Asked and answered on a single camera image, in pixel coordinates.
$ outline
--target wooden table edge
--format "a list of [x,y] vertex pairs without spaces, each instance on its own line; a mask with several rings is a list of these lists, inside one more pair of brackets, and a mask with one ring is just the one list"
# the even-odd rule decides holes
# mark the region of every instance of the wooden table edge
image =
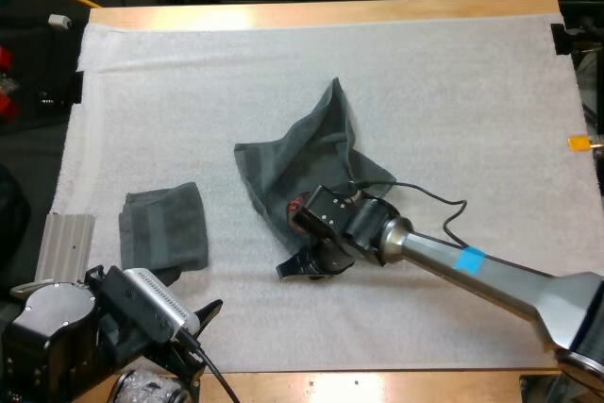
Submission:
[[558,0],[375,0],[94,8],[90,22],[131,30],[247,30],[558,13]]

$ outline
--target crumpled gray cloth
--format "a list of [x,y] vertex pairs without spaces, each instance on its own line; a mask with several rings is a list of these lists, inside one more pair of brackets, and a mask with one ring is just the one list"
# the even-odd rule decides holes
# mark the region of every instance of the crumpled gray cloth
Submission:
[[119,221],[123,269],[208,266],[206,218],[195,183],[129,193]]
[[[237,143],[235,160],[252,204],[292,253],[307,245],[287,224],[287,205],[319,184],[346,181],[394,181],[394,177],[353,149],[355,134],[340,81],[331,81],[316,107],[298,120],[282,139]],[[383,196],[389,187],[373,187]]]

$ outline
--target gray cloth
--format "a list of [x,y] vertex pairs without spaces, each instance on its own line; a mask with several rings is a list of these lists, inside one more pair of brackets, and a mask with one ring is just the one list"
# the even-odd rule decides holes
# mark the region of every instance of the gray cloth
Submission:
[[208,235],[195,183],[129,193],[120,213],[122,268],[182,271],[208,266]]
[[[355,133],[338,78],[331,81],[316,107],[274,142],[237,143],[235,160],[252,204],[291,253],[306,245],[287,223],[287,205],[318,185],[350,180],[394,181],[372,160],[355,151]],[[388,187],[373,188],[383,196]]]

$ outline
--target white foam sheet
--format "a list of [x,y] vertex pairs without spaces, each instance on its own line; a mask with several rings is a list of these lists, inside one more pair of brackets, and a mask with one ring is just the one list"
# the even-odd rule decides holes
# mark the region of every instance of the white foam sheet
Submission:
[[[604,272],[604,225],[558,15],[229,32],[88,25],[54,211],[96,216],[90,266],[120,263],[126,193],[194,181],[210,267],[175,292],[224,308],[202,335],[226,372],[551,365],[531,326],[412,266],[357,263],[279,281],[289,256],[254,212],[235,143],[280,138],[334,77],[357,149],[397,178],[467,198],[451,227],[471,245],[551,274]],[[444,238],[455,207],[387,197]]]

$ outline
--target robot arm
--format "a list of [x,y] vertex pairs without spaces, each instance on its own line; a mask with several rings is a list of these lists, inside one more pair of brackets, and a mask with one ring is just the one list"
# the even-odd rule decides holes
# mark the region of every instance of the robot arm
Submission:
[[193,312],[148,270],[114,266],[32,290],[2,336],[0,401],[71,401],[140,356],[176,375],[194,401],[206,366],[224,380],[196,340],[220,300]]
[[280,277],[340,274],[357,259],[408,260],[533,323],[561,370],[604,395],[604,286],[581,273],[554,277],[413,230],[386,201],[319,186],[289,210],[310,246],[280,264]]

